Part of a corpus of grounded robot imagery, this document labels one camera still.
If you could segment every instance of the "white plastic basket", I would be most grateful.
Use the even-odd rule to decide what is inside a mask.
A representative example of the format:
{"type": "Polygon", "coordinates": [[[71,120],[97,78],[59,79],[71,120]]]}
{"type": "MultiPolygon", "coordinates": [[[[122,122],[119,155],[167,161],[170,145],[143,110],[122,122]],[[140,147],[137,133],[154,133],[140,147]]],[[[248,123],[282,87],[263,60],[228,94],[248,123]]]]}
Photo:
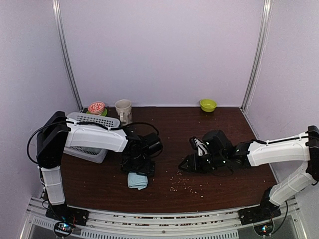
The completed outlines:
{"type": "MultiPolygon", "coordinates": [[[[68,118],[72,118],[79,122],[91,121],[100,123],[106,127],[119,127],[120,121],[115,118],[105,116],[95,116],[84,113],[73,112],[68,114],[68,118]]],[[[99,148],[86,148],[86,147],[65,147],[64,153],[82,158],[95,163],[102,163],[108,150],[99,148]]]]}

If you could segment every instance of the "folded towel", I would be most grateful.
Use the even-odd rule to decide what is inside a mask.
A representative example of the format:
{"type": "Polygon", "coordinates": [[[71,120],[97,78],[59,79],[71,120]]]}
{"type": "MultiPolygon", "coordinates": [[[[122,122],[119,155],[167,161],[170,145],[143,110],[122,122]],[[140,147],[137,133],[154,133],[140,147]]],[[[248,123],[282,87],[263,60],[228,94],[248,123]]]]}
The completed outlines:
{"type": "Polygon", "coordinates": [[[137,188],[138,190],[144,189],[148,186],[147,176],[137,175],[136,173],[130,172],[128,174],[128,187],[137,188]]]}

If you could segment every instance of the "table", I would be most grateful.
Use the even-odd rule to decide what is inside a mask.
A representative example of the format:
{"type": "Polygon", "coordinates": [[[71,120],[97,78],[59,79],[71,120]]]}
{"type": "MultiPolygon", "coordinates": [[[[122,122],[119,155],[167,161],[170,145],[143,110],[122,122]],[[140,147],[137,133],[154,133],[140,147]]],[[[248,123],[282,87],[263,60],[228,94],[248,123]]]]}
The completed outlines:
{"type": "MultiPolygon", "coordinates": [[[[116,117],[115,109],[108,111],[108,116],[116,117]]],[[[213,113],[200,108],[133,108],[133,120],[154,124],[164,146],[148,187],[141,191],[127,187],[120,153],[108,152],[101,164],[64,155],[61,171],[69,205],[132,213],[212,211],[258,204],[265,189],[276,184],[269,165],[237,169],[226,177],[179,173],[183,157],[193,153],[188,142],[192,136],[221,129],[233,144],[254,138],[238,108],[217,108],[213,113]]],[[[141,135],[152,131],[144,125],[136,128],[141,135]]],[[[229,171],[224,168],[216,174],[225,176],[229,171]]]]}

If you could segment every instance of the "cup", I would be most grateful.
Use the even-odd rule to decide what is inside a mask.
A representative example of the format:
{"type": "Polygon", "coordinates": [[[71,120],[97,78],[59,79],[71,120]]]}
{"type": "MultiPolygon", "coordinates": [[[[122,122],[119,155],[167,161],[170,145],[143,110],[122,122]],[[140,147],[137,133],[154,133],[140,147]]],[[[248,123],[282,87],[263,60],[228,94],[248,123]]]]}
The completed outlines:
{"type": "Polygon", "coordinates": [[[121,125],[132,123],[132,103],[129,100],[119,100],[115,103],[115,109],[120,117],[121,125]]]}

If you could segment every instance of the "mug handle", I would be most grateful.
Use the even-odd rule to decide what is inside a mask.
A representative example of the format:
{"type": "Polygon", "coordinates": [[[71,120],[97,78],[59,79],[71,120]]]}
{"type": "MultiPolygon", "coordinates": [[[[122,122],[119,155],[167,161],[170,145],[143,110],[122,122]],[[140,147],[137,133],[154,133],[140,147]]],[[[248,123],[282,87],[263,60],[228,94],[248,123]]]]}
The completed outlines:
{"type": "Polygon", "coordinates": [[[124,120],[124,112],[120,112],[120,122],[126,123],[126,120],[124,120]]]}

